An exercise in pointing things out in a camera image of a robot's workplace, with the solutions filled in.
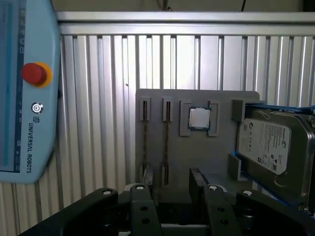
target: metal wall panel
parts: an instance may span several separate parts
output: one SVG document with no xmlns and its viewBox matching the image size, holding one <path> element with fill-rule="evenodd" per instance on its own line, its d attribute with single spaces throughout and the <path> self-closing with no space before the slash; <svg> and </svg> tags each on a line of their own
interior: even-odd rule
<svg viewBox="0 0 315 236">
<path fill-rule="evenodd" d="M 315 15 L 128 15 L 116 25 L 116 14 L 81 13 L 76 23 L 78 13 L 59 13 L 55 152 L 37 183 L 0 183 L 0 235 L 23 232 L 97 188 L 135 182 L 138 88 L 255 90 L 269 104 L 315 103 Z"/>
</svg>

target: screw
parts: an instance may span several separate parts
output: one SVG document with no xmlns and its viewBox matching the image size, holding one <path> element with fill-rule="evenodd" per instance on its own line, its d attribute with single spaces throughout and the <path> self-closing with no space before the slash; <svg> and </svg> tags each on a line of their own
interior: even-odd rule
<svg viewBox="0 0 315 236">
<path fill-rule="evenodd" d="M 110 191 L 110 190 L 107 190 L 107 191 L 104 191 L 104 192 L 103 192 L 104 195 L 109 195 L 109 194 L 111 194 L 111 193 L 112 193 L 112 191 Z"/>
<path fill-rule="evenodd" d="M 246 194 L 247 196 L 251 196 L 252 195 L 252 192 L 251 191 L 247 191 L 247 190 L 244 191 L 243 193 Z"/>
<path fill-rule="evenodd" d="M 217 189 L 217 187 L 216 187 L 216 186 L 213 186 L 213 185 L 209 186 L 209 188 L 210 188 L 211 190 L 216 190 L 216 189 Z"/>
</svg>

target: black cable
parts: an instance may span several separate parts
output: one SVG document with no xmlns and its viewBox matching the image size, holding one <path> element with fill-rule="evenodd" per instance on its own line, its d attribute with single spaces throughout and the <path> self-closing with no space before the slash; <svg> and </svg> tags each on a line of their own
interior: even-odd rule
<svg viewBox="0 0 315 236">
<path fill-rule="evenodd" d="M 161 11 L 162 10 L 162 6 L 161 6 L 161 3 L 159 3 L 159 0 L 156 0 L 156 4 L 157 4 L 158 9 Z"/>
<path fill-rule="evenodd" d="M 241 10 L 241 12 L 244 11 L 245 4 L 246 4 L 246 0 L 243 0 L 243 5 L 242 5 L 242 10 Z"/>
<path fill-rule="evenodd" d="M 163 0 L 162 11 L 167 11 L 168 0 Z"/>
</svg>

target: hard drive label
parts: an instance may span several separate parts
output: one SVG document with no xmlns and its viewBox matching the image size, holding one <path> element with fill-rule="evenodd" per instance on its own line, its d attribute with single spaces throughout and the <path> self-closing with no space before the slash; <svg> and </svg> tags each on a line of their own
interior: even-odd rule
<svg viewBox="0 0 315 236">
<path fill-rule="evenodd" d="M 290 128 L 255 119 L 245 119 L 239 130 L 238 153 L 280 175 L 286 170 Z"/>
</svg>

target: red emergency stop button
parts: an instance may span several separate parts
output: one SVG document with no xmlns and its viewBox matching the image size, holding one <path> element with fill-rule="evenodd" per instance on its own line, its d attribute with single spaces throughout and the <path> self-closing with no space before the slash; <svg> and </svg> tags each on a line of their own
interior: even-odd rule
<svg viewBox="0 0 315 236">
<path fill-rule="evenodd" d="M 27 63 L 22 68 L 22 78 L 31 85 L 41 85 L 47 80 L 44 67 L 36 63 Z"/>
</svg>

